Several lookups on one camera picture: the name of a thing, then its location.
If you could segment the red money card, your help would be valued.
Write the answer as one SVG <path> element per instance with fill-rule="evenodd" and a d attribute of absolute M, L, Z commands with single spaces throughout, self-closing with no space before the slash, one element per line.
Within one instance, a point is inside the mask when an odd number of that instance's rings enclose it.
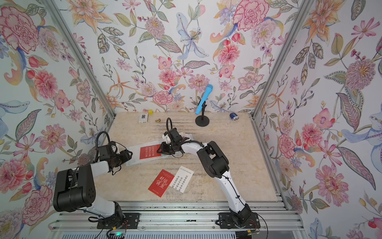
<path fill-rule="evenodd" d="M 160 147 L 160 144 L 144 146 L 140 148 L 139 159 L 151 159 L 160 157 L 161 154 L 157 153 L 157 149 Z"/>

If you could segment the white card black text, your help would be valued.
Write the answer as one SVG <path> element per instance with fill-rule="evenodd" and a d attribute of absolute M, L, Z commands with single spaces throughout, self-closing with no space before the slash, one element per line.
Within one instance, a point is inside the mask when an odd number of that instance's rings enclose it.
<path fill-rule="evenodd" d="M 194 171 L 181 166 L 174 176 L 170 186 L 175 190 L 184 193 L 193 175 Z"/>

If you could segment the red card pink characters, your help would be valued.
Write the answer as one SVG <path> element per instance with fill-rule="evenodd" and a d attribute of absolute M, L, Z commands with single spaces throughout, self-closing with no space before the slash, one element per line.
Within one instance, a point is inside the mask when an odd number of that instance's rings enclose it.
<path fill-rule="evenodd" d="M 173 174 L 162 169 L 153 183 L 149 186 L 148 190 L 161 198 L 170 186 L 174 177 Z"/>

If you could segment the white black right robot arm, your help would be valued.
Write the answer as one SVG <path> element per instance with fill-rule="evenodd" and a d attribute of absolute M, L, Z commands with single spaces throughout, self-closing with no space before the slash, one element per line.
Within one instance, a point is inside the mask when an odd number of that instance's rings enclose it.
<path fill-rule="evenodd" d="M 166 119 L 166 131 L 162 135 L 163 142 L 157 150 L 160 154 L 192 154 L 199 158 L 205 172 L 216 179 L 229 205 L 234 225 L 242 228 L 250 219 L 252 211 L 239 194 L 229 171 L 229 161 L 215 141 L 202 143 L 181 136 L 173 127 L 171 118 Z"/>

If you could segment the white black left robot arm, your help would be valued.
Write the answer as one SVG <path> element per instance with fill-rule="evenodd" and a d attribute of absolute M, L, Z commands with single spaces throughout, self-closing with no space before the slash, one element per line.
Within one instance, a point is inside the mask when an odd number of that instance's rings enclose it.
<path fill-rule="evenodd" d="M 95 158 L 92 163 L 58 172 L 53 197 L 57 212 L 83 211 L 90 213 L 104 225 L 124 223 L 125 216 L 120 205 L 96 194 L 95 178 L 111 173 L 115 175 L 122 165 L 132 159 L 133 153 L 111 141 L 106 131 L 96 137 Z"/>

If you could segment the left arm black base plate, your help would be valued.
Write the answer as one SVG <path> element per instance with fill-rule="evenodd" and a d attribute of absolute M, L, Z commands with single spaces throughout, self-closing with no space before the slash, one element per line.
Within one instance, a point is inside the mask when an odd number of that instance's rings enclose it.
<path fill-rule="evenodd" d="M 111 216 L 106 219 L 100 219 L 97 223 L 97 229 L 137 229 L 140 220 L 140 213 L 122 213 L 122 217 Z"/>

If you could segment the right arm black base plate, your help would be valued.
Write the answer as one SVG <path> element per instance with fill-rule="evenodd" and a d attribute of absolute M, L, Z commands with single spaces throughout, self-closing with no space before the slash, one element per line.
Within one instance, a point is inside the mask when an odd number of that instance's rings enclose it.
<path fill-rule="evenodd" d="M 221 229 L 260 229 L 260 221 L 257 213 L 237 215 L 234 213 L 219 213 L 215 221 Z"/>

